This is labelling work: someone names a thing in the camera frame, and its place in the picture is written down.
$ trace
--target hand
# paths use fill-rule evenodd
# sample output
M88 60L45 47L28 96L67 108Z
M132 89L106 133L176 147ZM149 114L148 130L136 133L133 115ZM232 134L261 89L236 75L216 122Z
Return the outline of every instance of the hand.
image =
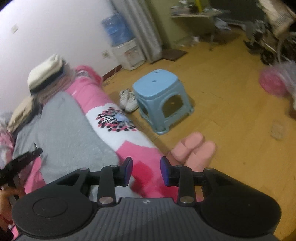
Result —
M0 191L0 215L7 220L12 220L11 205L9 203L9 197L12 195L18 195L20 198L25 195L23 187L20 188L7 188L3 191ZM7 230L7 224L0 217L0 227L5 231Z

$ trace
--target metal bolt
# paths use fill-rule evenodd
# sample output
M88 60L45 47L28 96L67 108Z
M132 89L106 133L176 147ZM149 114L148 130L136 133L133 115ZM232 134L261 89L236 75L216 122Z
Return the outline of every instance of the metal bolt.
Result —
M194 201L193 197L190 196L184 196L180 198L180 202L187 204L187 203L192 203Z
M102 204L109 204L109 203L113 202L113 198L111 198L111 197L101 197L99 199L99 202L102 203Z

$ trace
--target sneaker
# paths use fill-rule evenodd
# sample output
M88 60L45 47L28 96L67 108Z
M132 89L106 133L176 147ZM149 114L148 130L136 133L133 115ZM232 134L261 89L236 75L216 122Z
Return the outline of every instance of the sneaker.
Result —
M135 111L136 109L138 109L139 105L138 102L136 100L135 94L133 91L131 91L129 93L129 99L128 99L128 103L126 105L126 109L125 112L130 113Z
M129 93L130 90L129 89L125 89L120 91L119 93L119 107L124 110L126 108L126 105L128 104L128 98L129 98Z

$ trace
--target brown floor mat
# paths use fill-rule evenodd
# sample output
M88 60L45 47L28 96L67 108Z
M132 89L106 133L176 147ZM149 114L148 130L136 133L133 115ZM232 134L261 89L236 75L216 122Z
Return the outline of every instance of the brown floor mat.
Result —
M163 59L167 59L170 61L176 61L181 58L184 54L187 54L186 51L178 50L178 49L164 49L163 50Z

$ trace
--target blue plastic stool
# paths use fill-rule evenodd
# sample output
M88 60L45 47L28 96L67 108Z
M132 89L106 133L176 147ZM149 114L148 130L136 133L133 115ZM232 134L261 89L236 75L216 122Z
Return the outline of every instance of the blue plastic stool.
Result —
M170 125L194 111L182 83L169 71L157 69L150 72L133 84L133 90L140 107L140 115L159 135L167 133ZM175 95L181 97L183 105L166 118L163 114L163 105Z

